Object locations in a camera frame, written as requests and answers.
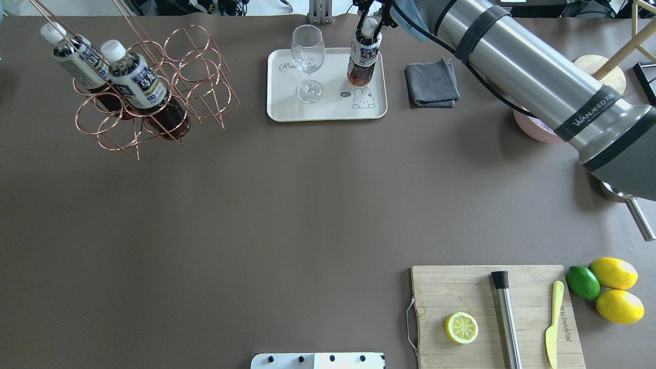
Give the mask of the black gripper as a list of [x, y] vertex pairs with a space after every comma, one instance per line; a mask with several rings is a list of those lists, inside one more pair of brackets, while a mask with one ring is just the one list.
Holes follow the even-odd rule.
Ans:
[[380, 9], [377, 13], [374, 13], [375, 16], [379, 16], [381, 18], [380, 24], [386, 27], [398, 27], [398, 23], [396, 23], [396, 21], [391, 16], [392, 3], [394, 1], [355, 0], [354, 6], [358, 7], [359, 14], [359, 23], [356, 26], [356, 39], [370, 39], [371, 37], [370, 17], [368, 17], [368, 14], [370, 13], [370, 8], [374, 2], [380, 3]]

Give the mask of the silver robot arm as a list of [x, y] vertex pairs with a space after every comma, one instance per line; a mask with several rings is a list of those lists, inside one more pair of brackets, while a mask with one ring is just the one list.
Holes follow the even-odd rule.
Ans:
[[383, 23], [427, 37], [547, 124], [593, 176], [655, 199], [654, 107], [632, 105], [488, 1], [383, 1]]

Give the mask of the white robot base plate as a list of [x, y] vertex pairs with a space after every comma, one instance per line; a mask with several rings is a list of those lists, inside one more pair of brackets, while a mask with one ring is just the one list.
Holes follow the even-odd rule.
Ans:
[[385, 368], [384, 353], [317, 352], [260, 353], [253, 357], [251, 368]]

